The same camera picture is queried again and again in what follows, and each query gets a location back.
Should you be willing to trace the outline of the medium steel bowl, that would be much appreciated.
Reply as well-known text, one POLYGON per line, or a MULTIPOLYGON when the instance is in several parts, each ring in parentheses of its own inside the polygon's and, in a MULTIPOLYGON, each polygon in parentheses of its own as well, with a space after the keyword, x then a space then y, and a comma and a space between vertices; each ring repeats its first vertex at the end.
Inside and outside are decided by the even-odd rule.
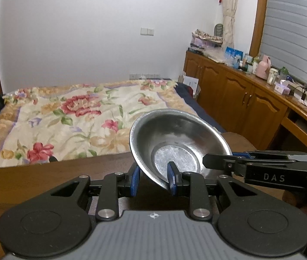
POLYGON ((206 154, 232 155, 226 140, 210 124, 176 109, 157 109, 142 114, 130 130, 129 146, 140 169, 157 185, 168 189, 167 165, 180 172, 216 175, 203 164, 206 154))

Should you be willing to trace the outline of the wooden sideboard cabinet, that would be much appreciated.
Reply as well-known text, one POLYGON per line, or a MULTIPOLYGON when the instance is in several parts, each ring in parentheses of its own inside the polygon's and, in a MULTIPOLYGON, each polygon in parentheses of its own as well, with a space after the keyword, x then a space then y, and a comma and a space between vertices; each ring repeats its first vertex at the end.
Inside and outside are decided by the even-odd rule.
POLYGON ((307 151, 307 103, 191 51, 183 71, 198 79, 197 102, 227 132, 242 135, 258 150, 307 151))

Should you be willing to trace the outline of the pink tissue box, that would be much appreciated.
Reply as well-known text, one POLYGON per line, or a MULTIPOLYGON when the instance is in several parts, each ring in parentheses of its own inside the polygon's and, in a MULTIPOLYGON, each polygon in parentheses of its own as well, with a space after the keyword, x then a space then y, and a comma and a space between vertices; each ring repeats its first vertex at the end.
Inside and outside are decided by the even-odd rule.
POLYGON ((290 88, 287 86, 280 84, 280 83, 275 83, 275 88, 274 91, 280 95, 289 95, 290 94, 290 88))

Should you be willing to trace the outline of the white paper bag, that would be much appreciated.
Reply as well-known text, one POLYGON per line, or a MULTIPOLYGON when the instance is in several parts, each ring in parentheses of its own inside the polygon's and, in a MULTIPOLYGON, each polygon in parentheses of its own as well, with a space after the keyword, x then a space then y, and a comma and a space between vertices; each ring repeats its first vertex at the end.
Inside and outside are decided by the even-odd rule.
POLYGON ((179 83, 183 83, 186 86, 189 87, 189 91, 192 93, 192 97, 194 99, 197 99, 199 96, 199 93, 201 91, 201 88, 199 86, 199 79, 198 78, 193 78, 191 76, 187 76, 185 74, 180 75, 178 78, 179 83))

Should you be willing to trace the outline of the pink kettle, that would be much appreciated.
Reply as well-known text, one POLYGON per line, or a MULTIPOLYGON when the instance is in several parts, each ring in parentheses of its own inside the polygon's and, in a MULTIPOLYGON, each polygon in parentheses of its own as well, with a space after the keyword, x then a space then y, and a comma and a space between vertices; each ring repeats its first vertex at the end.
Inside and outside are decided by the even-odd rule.
POLYGON ((271 68, 271 59, 264 55, 262 60, 258 63, 255 75, 262 80, 267 80, 271 68))

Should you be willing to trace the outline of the blue picture card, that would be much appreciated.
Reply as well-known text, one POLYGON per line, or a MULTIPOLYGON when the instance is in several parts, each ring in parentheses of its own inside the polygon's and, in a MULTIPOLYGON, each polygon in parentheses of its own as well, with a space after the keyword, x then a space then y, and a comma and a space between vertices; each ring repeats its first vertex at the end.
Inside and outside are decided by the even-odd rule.
POLYGON ((238 69, 240 61, 243 59, 243 51, 227 47, 225 50, 225 64, 234 69, 238 69))

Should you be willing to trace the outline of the floral bed quilt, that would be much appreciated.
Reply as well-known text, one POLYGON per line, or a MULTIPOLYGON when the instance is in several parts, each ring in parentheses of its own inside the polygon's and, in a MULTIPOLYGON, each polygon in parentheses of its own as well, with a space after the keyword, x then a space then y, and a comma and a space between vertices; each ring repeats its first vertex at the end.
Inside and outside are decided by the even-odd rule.
POLYGON ((129 151, 129 132, 156 109, 193 108, 173 80, 33 87, 5 94, 0 109, 0 167, 129 151))

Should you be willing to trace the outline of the grey window blind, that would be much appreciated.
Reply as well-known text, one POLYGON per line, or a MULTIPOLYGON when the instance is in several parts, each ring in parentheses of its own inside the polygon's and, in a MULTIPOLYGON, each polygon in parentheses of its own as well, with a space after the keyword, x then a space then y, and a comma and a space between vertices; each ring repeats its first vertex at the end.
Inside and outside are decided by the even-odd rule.
POLYGON ((307 84, 307 0, 267 0, 260 52, 307 84))

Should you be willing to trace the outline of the beige curtain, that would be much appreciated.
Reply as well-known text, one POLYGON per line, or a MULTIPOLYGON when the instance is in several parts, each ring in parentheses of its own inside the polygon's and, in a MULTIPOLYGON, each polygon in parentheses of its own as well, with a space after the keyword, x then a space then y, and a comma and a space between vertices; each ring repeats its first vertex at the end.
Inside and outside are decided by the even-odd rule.
POLYGON ((238 0, 222 0, 223 48, 234 46, 234 23, 238 0))

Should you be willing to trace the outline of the wall socket strip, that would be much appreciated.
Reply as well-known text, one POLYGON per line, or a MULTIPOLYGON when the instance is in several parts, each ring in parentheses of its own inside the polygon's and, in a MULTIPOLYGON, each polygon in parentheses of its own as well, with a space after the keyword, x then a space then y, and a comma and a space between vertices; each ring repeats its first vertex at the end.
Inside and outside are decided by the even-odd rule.
POLYGON ((144 74, 144 73, 131 73, 129 74, 129 80, 144 80, 144 79, 161 79, 160 74, 144 74))

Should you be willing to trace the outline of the white wall switch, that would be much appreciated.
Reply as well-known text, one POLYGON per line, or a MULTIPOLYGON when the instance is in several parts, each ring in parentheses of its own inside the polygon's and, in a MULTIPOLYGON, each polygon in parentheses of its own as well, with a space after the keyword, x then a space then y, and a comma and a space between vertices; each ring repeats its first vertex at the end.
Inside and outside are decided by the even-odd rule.
POLYGON ((154 36, 155 30, 150 28, 141 28, 140 34, 142 36, 154 36))

